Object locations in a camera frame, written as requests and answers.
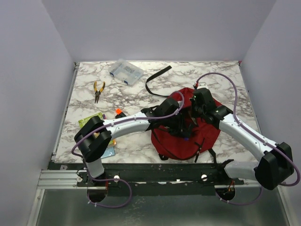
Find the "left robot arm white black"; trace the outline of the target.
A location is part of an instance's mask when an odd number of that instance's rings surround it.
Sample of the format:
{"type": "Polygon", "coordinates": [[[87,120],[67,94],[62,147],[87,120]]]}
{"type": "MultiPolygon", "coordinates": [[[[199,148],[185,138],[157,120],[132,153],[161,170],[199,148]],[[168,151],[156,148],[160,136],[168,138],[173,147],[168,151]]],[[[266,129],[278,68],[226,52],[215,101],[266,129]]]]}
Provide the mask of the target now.
{"type": "Polygon", "coordinates": [[[75,135],[74,140],[89,172],[88,180],[94,186],[104,182],[104,167],[101,157],[111,140],[134,132],[145,132],[160,126],[174,137],[189,138],[192,125],[185,125],[180,112],[183,101],[168,97],[160,105],[144,108],[132,116],[102,120],[93,116],[75,135]]]}

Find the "red backpack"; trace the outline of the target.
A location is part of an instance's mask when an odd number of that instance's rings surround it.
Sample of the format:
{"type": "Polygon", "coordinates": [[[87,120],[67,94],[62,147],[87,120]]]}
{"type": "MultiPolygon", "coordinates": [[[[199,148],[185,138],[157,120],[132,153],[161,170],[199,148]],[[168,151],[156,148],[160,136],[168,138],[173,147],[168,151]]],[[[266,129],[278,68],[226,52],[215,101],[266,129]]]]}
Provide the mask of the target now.
{"type": "Polygon", "coordinates": [[[184,106],[178,115],[167,118],[167,124],[151,130],[151,142],[163,161],[168,159],[188,160],[209,151],[216,162],[212,150],[220,130],[205,123],[201,118],[191,117],[191,101],[193,89],[179,90],[184,96],[184,106]]]}

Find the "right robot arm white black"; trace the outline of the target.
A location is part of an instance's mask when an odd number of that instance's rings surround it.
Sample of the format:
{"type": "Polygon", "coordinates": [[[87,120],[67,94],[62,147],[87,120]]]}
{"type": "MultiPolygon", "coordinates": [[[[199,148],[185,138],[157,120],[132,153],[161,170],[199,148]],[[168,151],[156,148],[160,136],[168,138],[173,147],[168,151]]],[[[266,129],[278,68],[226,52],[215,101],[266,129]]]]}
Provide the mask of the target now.
{"type": "Polygon", "coordinates": [[[283,142],[265,138],[244,124],[228,107],[218,106],[209,89],[193,91],[192,116],[230,135],[244,146],[257,162],[230,161],[217,171],[217,181],[223,185],[234,178],[257,181],[268,190],[273,190],[294,173],[291,147],[283,142]]]}

